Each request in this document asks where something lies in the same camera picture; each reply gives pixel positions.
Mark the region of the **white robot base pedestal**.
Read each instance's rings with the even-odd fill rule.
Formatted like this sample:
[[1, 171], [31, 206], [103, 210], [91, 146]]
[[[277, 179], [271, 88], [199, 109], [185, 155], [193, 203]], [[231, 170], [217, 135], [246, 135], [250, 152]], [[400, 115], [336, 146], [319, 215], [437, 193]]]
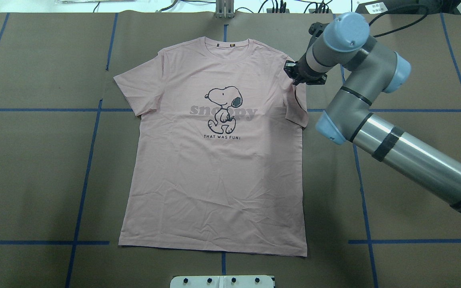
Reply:
[[212, 275], [176, 276], [170, 288], [275, 288], [274, 276], [269, 275]]

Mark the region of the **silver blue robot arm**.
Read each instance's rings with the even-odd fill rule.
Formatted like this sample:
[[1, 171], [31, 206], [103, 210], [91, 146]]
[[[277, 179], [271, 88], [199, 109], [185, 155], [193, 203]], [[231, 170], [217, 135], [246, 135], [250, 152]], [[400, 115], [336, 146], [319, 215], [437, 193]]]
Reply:
[[287, 60], [284, 71], [294, 85], [320, 85], [334, 67], [348, 70], [316, 130], [335, 144], [355, 144], [461, 214], [461, 163], [370, 109], [379, 95], [398, 90], [412, 71], [410, 62], [371, 34], [372, 24], [355, 12], [313, 22], [305, 53]]

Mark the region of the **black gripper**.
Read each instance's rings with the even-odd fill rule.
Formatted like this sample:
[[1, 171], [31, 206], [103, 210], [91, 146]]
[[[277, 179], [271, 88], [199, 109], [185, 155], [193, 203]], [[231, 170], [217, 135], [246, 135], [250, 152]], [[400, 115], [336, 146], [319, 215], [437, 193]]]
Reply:
[[320, 85], [325, 84], [327, 74], [312, 70], [309, 65], [302, 61], [286, 60], [284, 62], [284, 72], [293, 80], [293, 84]]

